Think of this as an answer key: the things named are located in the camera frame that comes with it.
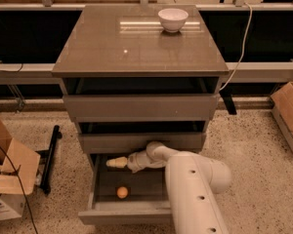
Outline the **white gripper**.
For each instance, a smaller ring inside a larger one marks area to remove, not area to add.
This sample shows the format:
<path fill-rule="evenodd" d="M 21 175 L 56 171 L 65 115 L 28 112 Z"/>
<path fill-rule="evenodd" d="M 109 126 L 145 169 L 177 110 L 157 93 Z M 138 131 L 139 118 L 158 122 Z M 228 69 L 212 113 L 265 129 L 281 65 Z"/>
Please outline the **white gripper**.
<path fill-rule="evenodd" d="M 126 157 L 118 157 L 115 159 L 109 159 L 105 163 L 108 167 L 123 169 L 126 166 L 133 172 L 137 173 L 145 168 L 149 168 L 151 165 L 150 158 L 147 156 L 147 152 L 140 151 L 134 152 Z"/>

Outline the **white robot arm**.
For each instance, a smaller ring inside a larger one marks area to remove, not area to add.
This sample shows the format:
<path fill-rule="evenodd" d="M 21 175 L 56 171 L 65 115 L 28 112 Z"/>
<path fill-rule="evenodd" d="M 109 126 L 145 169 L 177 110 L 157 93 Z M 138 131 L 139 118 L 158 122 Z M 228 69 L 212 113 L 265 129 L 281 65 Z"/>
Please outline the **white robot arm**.
<path fill-rule="evenodd" d="M 230 234 L 215 199 L 230 187 L 231 171 L 225 163 L 153 141 L 143 151 L 106 164 L 134 173 L 163 168 L 176 234 Z"/>

